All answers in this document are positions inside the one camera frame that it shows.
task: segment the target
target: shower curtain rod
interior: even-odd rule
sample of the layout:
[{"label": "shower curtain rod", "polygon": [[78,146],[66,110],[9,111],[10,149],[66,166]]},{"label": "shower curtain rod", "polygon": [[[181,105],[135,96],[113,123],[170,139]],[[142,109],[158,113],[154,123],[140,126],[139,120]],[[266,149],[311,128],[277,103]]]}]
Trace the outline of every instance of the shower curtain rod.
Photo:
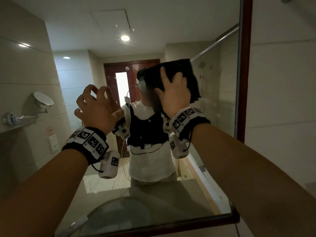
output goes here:
[{"label": "shower curtain rod", "polygon": [[211,50],[214,46],[218,45],[219,43],[221,43],[222,41],[226,40],[228,37],[230,37],[231,35],[235,34],[237,31],[239,30],[239,23],[237,23],[235,26],[233,26],[232,28],[230,28],[228,31],[226,31],[224,34],[220,35],[216,41],[209,46],[208,48],[206,48],[204,51],[202,51],[200,54],[196,55],[195,57],[193,57],[190,61],[195,60],[196,58],[198,58],[200,55],[203,55],[205,52]]}]

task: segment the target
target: ceiling light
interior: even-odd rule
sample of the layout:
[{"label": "ceiling light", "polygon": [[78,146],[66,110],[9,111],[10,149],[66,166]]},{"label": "ceiling light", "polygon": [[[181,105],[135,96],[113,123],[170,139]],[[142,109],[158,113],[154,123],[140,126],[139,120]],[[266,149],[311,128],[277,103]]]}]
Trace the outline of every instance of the ceiling light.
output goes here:
[{"label": "ceiling light", "polygon": [[129,40],[130,40],[130,37],[124,35],[124,36],[121,36],[121,39],[122,39],[122,41],[129,41]]},{"label": "ceiling light", "polygon": [[21,43],[21,44],[19,44],[19,46],[21,46],[21,47],[29,47],[30,45],[27,44],[27,43]]}]

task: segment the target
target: black harness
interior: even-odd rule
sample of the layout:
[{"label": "black harness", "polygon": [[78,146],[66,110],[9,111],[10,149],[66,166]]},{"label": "black harness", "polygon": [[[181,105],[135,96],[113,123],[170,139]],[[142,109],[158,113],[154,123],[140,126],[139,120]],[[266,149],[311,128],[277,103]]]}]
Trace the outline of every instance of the black harness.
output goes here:
[{"label": "black harness", "polygon": [[163,119],[160,113],[155,113],[147,120],[139,119],[135,114],[133,107],[131,111],[131,136],[127,139],[127,144],[144,149],[147,144],[163,144],[168,141],[169,136],[163,131]]}]

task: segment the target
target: white shirt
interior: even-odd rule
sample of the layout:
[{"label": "white shirt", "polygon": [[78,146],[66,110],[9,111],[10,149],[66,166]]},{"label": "white shirt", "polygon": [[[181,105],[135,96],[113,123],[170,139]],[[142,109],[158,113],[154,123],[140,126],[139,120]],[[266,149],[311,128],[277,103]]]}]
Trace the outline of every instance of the white shirt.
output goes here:
[{"label": "white shirt", "polygon": [[[136,101],[135,103],[131,103],[131,105],[134,115],[141,120],[147,120],[154,114],[153,108],[151,106],[144,106],[141,101]],[[126,127],[129,129],[131,125],[131,112],[126,105],[122,106],[122,108],[125,113]],[[163,145],[145,145],[144,149],[134,146],[130,146],[130,148],[129,174],[131,178],[143,182],[155,182],[167,178],[174,173],[175,167],[168,141]]]}]

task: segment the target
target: gray pants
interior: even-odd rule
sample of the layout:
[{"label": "gray pants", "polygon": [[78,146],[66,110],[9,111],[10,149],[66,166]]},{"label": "gray pants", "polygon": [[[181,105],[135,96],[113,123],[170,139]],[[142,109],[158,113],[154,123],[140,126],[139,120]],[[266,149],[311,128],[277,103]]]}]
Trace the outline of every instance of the gray pants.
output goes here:
[{"label": "gray pants", "polygon": [[167,178],[164,178],[162,180],[155,181],[155,182],[143,182],[143,181],[138,181],[138,180],[131,178],[131,186],[152,185],[152,184],[170,182],[170,181],[177,181],[177,173],[176,172],[174,172],[172,175],[170,175]]}]

